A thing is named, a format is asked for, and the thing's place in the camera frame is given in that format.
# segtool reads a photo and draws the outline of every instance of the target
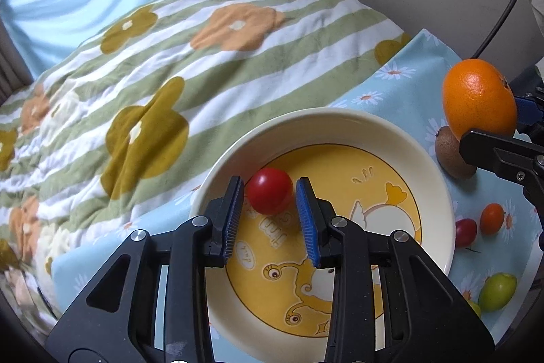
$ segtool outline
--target silver screw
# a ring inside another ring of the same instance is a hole
[[[343,228],[347,225],[347,220],[343,217],[335,217],[331,223],[336,228]]]
[[[398,242],[407,242],[410,236],[408,233],[404,231],[396,231],[395,234],[393,234],[393,238]]]
[[[145,231],[144,230],[136,230],[131,233],[131,239],[135,242],[139,242],[145,238]]]
[[[192,219],[192,224],[195,226],[204,226],[206,223],[208,223],[208,218],[203,215],[197,215]]]

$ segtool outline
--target daisy print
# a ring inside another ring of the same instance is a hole
[[[427,127],[427,134],[425,134],[425,140],[431,143],[431,146],[427,149],[430,156],[436,156],[435,152],[435,141],[436,136],[439,133],[439,129],[442,127],[445,127],[447,123],[445,122],[445,119],[440,120],[440,125],[436,121],[436,119],[429,119],[429,126]]]
[[[488,281],[489,277],[491,277],[492,275],[495,275],[497,273],[497,271],[495,270],[495,267],[494,266],[491,266],[486,272],[485,274],[483,275],[483,280],[481,282],[481,284],[483,285],[486,281]]]
[[[427,41],[433,40],[436,47],[440,45],[439,39],[435,35],[433,35],[429,30],[423,30],[423,35],[427,38]]]
[[[347,99],[340,100],[339,102],[333,102],[329,105],[331,108],[347,108]]]
[[[353,99],[352,103],[357,105],[362,105],[366,103],[377,105],[379,100],[384,100],[384,98],[381,97],[381,93],[377,91],[369,91],[368,93],[365,93]]]
[[[501,229],[501,235],[503,239],[508,243],[513,235],[513,230],[516,224],[516,207],[512,205],[512,200],[508,199],[505,201],[504,205],[502,205],[504,210],[504,224]]]
[[[474,274],[474,271],[470,271],[463,277],[463,280],[461,280],[458,290],[465,300],[474,300],[478,297],[480,285],[481,275]]]
[[[138,229],[138,225],[136,225],[134,222],[128,222],[128,223],[125,223],[120,228],[118,228],[115,231],[115,233],[117,234],[117,237],[124,240],[129,236],[131,232],[137,229]]]
[[[415,73],[414,68],[408,68],[408,67],[397,67],[395,61],[391,61],[389,63],[386,63],[383,67],[381,67],[376,72],[377,78],[382,78],[386,80],[396,79],[399,80],[401,77],[406,77],[411,79],[411,74]]]
[[[89,283],[89,278],[86,274],[80,274],[75,278],[75,283],[73,285],[73,288],[75,289],[75,292],[79,294],[85,285]]]

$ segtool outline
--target striped blanket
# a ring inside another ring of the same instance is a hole
[[[243,134],[329,104],[406,41],[357,0],[130,12],[0,108],[3,288],[31,310],[37,291],[55,316],[56,257],[195,189]]]

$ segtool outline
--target red cherry tomato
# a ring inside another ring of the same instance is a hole
[[[476,240],[478,225],[472,219],[455,222],[455,248],[466,248]]]
[[[293,198],[293,182],[285,171],[263,168],[245,187],[245,194],[255,211],[275,215],[287,208]]]

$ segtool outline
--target green fruit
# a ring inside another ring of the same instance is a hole
[[[478,306],[478,303],[472,300],[467,300],[467,303],[471,306],[472,309],[474,309],[476,315],[481,318],[481,309],[480,306]]]
[[[496,273],[487,279],[478,297],[482,311],[497,311],[504,308],[516,291],[517,279],[506,273]]]

